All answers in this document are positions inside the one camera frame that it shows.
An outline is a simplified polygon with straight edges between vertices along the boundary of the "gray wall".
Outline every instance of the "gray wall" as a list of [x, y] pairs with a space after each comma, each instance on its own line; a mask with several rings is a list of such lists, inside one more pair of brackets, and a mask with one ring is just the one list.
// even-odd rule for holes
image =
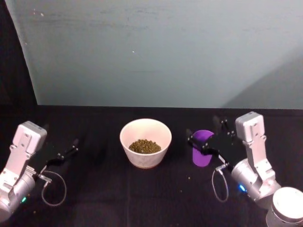
[[6, 0], [39, 104], [303, 108], [302, 0]]

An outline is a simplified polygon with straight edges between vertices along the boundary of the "cable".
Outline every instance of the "cable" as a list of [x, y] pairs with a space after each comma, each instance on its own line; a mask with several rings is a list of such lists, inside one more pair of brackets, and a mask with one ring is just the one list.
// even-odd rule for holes
[[[225, 187], [226, 187], [226, 198], [224, 200], [220, 199], [217, 192], [216, 192], [216, 188], [214, 187], [214, 174], [215, 172], [219, 172], [221, 174], [221, 176], [223, 177], [223, 180], [224, 180], [224, 183], [225, 183]], [[222, 172], [222, 170], [214, 170], [213, 172], [213, 176], [212, 176], [212, 185], [213, 185], [213, 189], [214, 189], [214, 195], [216, 196], [217, 200], [220, 201], [220, 202], [226, 202], [228, 200], [228, 197], [229, 197], [229, 192], [228, 192], [228, 185], [227, 185], [227, 182], [226, 182], [226, 179], [225, 179], [225, 176]]]
[[44, 198], [44, 192], [45, 192], [45, 189], [46, 189], [46, 187], [47, 187], [47, 185], [48, 185], [48, 182], [46, 182], [45, 185], [44, 185], [44, 187], [43, 187], [43, 189], [42, 189], [42, 192], [41, 192], [42, 200], [43, 200], [43, 202], [44, 202], [46, 205], [49, 205], [49, 206], [51, 206], [51, 207], [60, 206], [60, 205], [65, 201], [65, 199], [66, 199], [66, 193], [67, 193], [66, 183], [65, 183], [63, 177], [61, 177], [58, 173], [55, 173], [55, 172], [53, 172], [53, 171], [48, 171], [48, 170], [44, 170], [44, 172], [50, 173], [50, 174], [55, 174], [55, 175], [57, 175], [58, 177], [60, 177], [60, 179], [62, 180], [63, 185], [64, 185], [64, 197], [63, 197], [63, 199], [61, 200], [61, 202], [59, 202], [59, 203], [57, 203], [57, 204], [51, 204], [51, 203], [47, 202], [47, 201], [45, 200], [45, 198]]

